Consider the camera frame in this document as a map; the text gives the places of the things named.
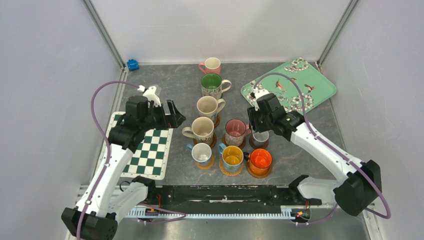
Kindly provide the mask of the blue patterned mug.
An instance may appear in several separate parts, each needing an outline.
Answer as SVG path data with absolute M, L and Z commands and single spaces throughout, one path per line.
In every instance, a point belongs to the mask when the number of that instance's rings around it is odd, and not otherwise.
M 187 144 L 186 147 L 190 151 L 194 162 L 205 162 L 212 157 L 212 149 L 206 143 Z

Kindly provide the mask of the light orange wooden coaster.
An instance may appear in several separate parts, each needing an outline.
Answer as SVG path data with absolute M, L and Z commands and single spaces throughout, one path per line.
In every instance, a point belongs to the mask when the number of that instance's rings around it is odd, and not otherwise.
M 201 170 L 210 169 L 215 163 L 215 157 L 212 156 L 209 160 L 204 162 L 195 161 L 195 165 Z

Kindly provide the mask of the green inside mug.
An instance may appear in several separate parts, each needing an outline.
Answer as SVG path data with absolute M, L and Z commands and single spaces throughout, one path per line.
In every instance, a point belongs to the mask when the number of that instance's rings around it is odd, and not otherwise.
M 202 96 L 214 97 L 217 100 L 221 99 L 223 93 L 232 87 L 231 81 L 222 79 L 222 77 L 216 73 L 205 74 L 201 78 L 200 83 Z

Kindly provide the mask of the pink white mug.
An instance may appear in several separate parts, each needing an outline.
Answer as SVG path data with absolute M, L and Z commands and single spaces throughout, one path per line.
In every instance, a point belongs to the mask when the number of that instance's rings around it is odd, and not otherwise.
M 216 57 L 209 57 L 204 62 L 198 64 L 199 69 L 204 74 L 221 74 L 221 61 Z

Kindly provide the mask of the orange mug black handle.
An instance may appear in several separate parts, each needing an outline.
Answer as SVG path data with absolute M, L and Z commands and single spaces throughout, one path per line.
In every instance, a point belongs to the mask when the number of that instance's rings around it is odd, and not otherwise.
M 261 175 L 263 174 L 273 162 L 272 155 L 266 149 L 255 149 L 251 153 L 243 152 L 243 159 L 250 163 L 251 170 Z

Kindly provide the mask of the large cream mug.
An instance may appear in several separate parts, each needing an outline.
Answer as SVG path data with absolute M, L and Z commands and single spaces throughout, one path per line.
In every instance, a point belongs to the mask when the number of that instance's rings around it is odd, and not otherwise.
M 197 101 L 196 108 L 200 117 L 207 117 L 216 124 L 218 114 L 225 105 L 226 101 L 222 98 L 216 99 L 213 96 L 203 96 Z

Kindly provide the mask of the brown ridged wooden coaster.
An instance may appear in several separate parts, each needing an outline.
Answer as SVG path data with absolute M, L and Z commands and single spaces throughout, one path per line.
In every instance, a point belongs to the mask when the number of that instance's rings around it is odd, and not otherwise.
M 254 178 L 263 179 L 263 178 L 266 178 L 272 172 L 272 165 L 270 167 L 268 167 L 267 170 L 263 174 L 256 174 L 252 171 L 252 169 L 250 167 L 250 163 L 248 163 L 247 164 L 247 171 Z

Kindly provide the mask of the pink patterned mug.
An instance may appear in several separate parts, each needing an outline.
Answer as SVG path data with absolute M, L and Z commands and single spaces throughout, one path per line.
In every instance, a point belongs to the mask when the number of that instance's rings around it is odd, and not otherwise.
M 240 119 L 231 119 L 225 125 L 223 142 L 226 146 L 236 146 L 242 148 L 245 138 L 252 132 L 249 124 L 245 124 Z

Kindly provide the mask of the brown wooden saucer coaster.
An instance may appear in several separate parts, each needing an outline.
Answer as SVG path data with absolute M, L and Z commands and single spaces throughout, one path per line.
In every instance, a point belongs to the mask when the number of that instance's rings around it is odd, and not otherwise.
M 198 141 L 196 138 L 194 138 L 193 139 L 193 143 L 195 145 L 196 144 L 199 144 L 199 143 L 204 143 L 204 144 L 209 145 L 211 148 L 213 148 L 216 145 L 216 143 L 217 143 L 217 136 L 214 133 L 211 137 L 207 137 L 205 139 L 201 139 L 200 141 Z
M 221 117 L 218 113 L 208 116 L 205 115 L 200 117 L 199 125 L 206 128 L 211 128 L 213 125 L 213 127 L 216 128 L 220 124 L 220 121 Z
M 229 146 L 229 144 L 225 140 L 225 136 L 224 135 L 222 136 L 222 143 L 224 145 L 226 145 L 226 146 Z M 246 145 L 246 137 L 243 138 L 242 143 L 240 145 L 238 145 L 237 147 L 240 148 L 240 149 L 243 149 L 245 147 L 245 145 Z

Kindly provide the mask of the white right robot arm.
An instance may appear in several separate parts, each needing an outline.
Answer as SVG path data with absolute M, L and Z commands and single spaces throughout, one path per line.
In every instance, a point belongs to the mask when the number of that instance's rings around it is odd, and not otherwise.
M 301 147 L 334 176 L 334 180 L 302 175 L 289 189 L 289 199 L 302 204 L 307 199 L 336 203 L 351 216 L 358 216 L 381 194 L 381 168 L 373 160 L 364 162 L 324 137 L 297 111 L 287 112 L 278 98 L 266 90 L 254 94 L 248 108 L 249 126 L 255 132 L 273 131 Z

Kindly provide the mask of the yellow inside mug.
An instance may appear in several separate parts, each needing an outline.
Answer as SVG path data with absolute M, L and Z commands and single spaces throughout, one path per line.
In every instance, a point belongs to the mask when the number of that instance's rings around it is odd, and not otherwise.
M 243 151 L 239 147 L 234 145 L 226 146 L 220 143 L 218 150 L 221 154 L 221 159 L 224 160 L 223 166 L 225 170 L 234 173 L 239 169 L 241 163 L 244 161 Z

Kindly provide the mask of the small white blue mug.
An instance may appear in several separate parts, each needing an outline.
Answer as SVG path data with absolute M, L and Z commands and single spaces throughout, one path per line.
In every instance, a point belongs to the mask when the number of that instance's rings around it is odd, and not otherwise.
M 253 132 L 252 133 L 252 139 L 255 145 L 260 146 L 263 145 L 263 142 L 269 140 L 270 134 L 268 131 L 263 132 Z

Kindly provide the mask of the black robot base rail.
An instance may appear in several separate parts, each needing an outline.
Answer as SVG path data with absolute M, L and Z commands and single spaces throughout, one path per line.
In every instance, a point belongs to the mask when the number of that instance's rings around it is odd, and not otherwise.
M 139 203 L 189 214 L 277 214 L 282 206 L 320 206 L 296 190 L 279 185 L 162 185 Z

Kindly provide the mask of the woven rattan coaster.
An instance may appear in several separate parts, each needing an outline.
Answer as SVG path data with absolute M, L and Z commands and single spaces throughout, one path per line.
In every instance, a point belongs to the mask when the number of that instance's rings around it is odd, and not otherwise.
M 219 160 L 219 169 L 222 172 L 222 174 L 224 174 L 225 176 L 235 177 L 235 176 L 239 175 L 243 171 L 243 167 L 244 167 L 244 164 L 243 163 L 240 164 L 240 167 L 235 172 L 229 172 L 229 171 L 225 170 L 225 168 L 224 168 L 224 162 L 225 161 L 222 158 Z

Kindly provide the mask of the dark walnut wooden coaster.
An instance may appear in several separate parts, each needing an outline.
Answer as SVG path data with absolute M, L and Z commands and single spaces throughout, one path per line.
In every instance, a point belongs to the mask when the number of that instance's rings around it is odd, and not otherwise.
M 249 144 L 253 149 L 266 149 L 269 145 L 269 140 L 263 142 L 262 145 L 255 145 L 252 138 L 249 139 Z

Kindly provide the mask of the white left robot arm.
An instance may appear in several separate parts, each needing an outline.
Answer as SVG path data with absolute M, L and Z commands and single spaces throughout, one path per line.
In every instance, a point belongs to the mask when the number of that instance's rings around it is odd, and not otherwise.
M 163 104 L 151 97 L 132 96 L 125 113 L 105 139 L 107 151 L 86 192 L 73 208 L 66 207 L 61 219 L 78 240 L 111 240 L 119 223 L 140 202 L 153 203 L 157 198 L 155 182 L 136 177 L 129 187 L 113 197 L 121 174 L 150 130 L 178 128 L 185 120 L 172 100 Z

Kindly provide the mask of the white floral mug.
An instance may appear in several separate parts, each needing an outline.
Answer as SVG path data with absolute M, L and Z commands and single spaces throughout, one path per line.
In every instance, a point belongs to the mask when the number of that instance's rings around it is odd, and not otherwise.
M 200 126 L 200 117 L 196 118 L 191 127 L 184 127 L 181 133 L 188 138 L 197 139 L 200 141 L 201 139 L 205 139 L 211 137 L 214 134 L 214 125 L 209 128 Z

